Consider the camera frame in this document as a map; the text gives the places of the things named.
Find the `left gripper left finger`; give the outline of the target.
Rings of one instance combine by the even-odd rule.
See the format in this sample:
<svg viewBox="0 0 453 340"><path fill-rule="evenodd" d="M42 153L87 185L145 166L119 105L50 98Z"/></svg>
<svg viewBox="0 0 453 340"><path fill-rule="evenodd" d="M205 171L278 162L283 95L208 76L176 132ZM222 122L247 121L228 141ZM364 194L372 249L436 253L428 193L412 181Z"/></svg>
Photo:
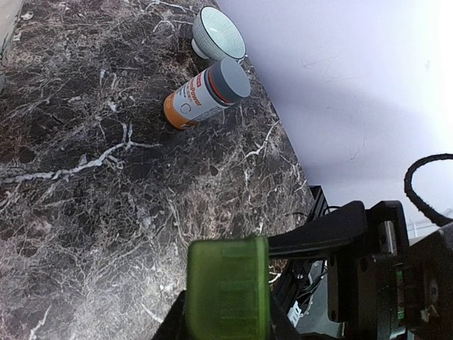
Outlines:
<svg viewBox="0 0 453 340"><path fill-rule="evenodd" d="M152 340L188 340L190 338L185 324L185 293L185 290L179 293Z"/></svg>

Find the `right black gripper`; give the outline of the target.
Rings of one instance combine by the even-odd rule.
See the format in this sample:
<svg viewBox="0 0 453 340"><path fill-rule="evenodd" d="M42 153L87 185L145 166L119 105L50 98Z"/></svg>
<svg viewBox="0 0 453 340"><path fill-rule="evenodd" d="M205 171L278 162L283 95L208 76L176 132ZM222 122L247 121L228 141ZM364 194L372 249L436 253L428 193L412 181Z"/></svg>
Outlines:
<svg viewBox="0 0 453 340"><path fill-rule="evenodd" d="M370 209L352 201L268 238L272 259L327 259L328 318L344 339L406 339L403 258L409 248L403 206Z"/></svg>

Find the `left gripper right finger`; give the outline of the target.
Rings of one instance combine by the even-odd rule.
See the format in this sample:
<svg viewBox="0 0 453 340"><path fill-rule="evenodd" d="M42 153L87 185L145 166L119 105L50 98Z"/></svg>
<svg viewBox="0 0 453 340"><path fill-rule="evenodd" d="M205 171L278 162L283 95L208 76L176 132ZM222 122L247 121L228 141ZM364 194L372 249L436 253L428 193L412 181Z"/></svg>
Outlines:
<svg viewBox="0 0 453 340"><path fill-rule="evenodd" d="M270 292L270 322L271 340L300 340L300 334L289 321L273 291Z"/></svg>

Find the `orange pill bottle grey cap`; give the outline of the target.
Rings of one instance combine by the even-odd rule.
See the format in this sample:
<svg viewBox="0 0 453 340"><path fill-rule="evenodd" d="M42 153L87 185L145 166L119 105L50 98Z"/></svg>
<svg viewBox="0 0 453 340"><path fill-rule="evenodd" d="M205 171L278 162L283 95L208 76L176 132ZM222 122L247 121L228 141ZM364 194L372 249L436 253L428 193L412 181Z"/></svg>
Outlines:
<svg viewBox="0 0 453 340"><path fill-rule="evenodd" d="M179 130L192 127L225 111L251 94L251 83L241 65L226 57L187 81L164 101L167 121Z"/></svg>

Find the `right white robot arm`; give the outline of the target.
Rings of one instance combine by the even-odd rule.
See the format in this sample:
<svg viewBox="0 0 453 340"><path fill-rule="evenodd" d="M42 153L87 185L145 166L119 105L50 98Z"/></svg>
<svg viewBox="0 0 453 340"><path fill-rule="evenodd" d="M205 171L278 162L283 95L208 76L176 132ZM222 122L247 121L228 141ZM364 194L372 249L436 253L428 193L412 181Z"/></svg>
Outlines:
<svg viewBox="0 0 453 340"><path fill-rule="evenodd" d="M413 189L414 173L449 153L423 157L407 170L409 201L437 226L410 243L402 204L366 208L356 200L270 238L274 259L325 261L328 318L344 339L452 338L452 219Z"/></svg>

